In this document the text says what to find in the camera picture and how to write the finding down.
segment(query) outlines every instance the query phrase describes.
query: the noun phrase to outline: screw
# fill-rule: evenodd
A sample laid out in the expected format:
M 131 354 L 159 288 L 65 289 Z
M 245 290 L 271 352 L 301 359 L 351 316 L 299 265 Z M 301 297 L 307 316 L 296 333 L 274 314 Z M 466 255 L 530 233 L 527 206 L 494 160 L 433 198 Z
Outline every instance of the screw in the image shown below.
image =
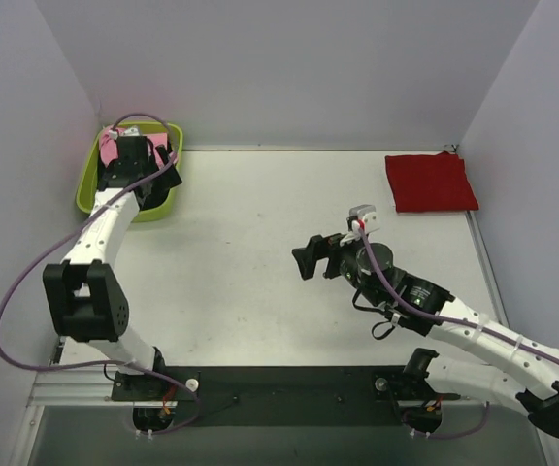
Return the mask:
M 195 391 L 198 390 L 198 387 L 200 386 L 200 383 L 198 381 L 196 381 L 195 379 L 189 379 L 188 381 L 186 381 L 184 386 L 186 386 L 189 390 L 195 392 Z
M 377 391 L 385 391 L 387 389 L 387 380 L 383 377 L 379 377 L 375 380 L 375 388 Z

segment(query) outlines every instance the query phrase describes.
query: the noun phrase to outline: cable tie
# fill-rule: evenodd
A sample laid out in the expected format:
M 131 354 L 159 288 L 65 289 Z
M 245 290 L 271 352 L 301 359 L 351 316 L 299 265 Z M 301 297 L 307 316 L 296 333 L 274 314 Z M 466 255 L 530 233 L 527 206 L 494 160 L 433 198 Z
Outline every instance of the cable tie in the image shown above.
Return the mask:
M 474 334 L 472 335 L 472 338 L 470 339 L 472 344 L 474 344 L 477 341 L 477 339 L 482 334 L 482 331 L 484 329 L 484 325 L 486 325 L 490 320 L 491 319 L 489 318 L 489 316 L 485 313 L 480 313 L 478 315 L 477 327 L 474 329 Z
M 519 347 L 521 346 L 522 341 L 523 341 L 523 335 L 519 335 L 519 336 L 516 337 L 516 343 L 514 344 L 514 348 L 510 352 L 510 356 L 509 356 L 509 359 L 508 359 L 508 365 L 507 365 L 506 370 L 504 372 L 507 372 L 509 367 L 512 365 L 512 359 L 514 358 L 516 353 L 519 351 Z
M 392 326 L 397 327 L 398 326 L 398 322 L 400 321 L 400 317 L 402 317 L 400 315 L 400 313 L 397 312 L 393 312 L 392 313 L 392 318 L 389 320 L 389 323 L 392 324 Z

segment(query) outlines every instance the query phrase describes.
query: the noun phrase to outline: gray floor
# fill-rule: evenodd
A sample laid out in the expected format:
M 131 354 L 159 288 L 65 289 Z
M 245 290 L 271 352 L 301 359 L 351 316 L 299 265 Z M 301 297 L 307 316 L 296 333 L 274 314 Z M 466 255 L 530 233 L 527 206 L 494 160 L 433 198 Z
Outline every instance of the gray floor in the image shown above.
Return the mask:
M 544 465 L 536 433 L 521 416 L 494 408 L 472 437 L 412 440 L 404 427 L 189 428 L 152 442 L 135 440 L 119 408 L 46 408 L 33 466 L 67 465 Z M 447 432 L 475 425 L 478 407 L 448 408 Z

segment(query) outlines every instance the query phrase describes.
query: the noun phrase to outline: black bracket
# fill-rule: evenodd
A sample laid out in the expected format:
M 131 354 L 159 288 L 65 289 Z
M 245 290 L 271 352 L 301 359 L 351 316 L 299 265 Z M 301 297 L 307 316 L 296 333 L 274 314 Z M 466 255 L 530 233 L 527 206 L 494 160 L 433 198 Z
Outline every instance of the black bracket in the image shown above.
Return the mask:
M 49 264 L 43 272 L 55 332 L 78 342 L 117 341 L 128 326 L 128 301 L 109 264 L 69 261 Z M 76 294 L 87 285 L 89 296 Z

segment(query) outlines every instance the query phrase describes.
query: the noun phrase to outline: red cloth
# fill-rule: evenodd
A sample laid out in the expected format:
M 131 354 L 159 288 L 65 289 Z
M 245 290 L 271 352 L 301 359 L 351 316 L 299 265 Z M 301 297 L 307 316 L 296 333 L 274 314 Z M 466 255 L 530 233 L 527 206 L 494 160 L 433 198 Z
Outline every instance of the red cloth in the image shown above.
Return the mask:
M 477 211 L 478 203 L 458 155 L 385 157 L 396 212 Z

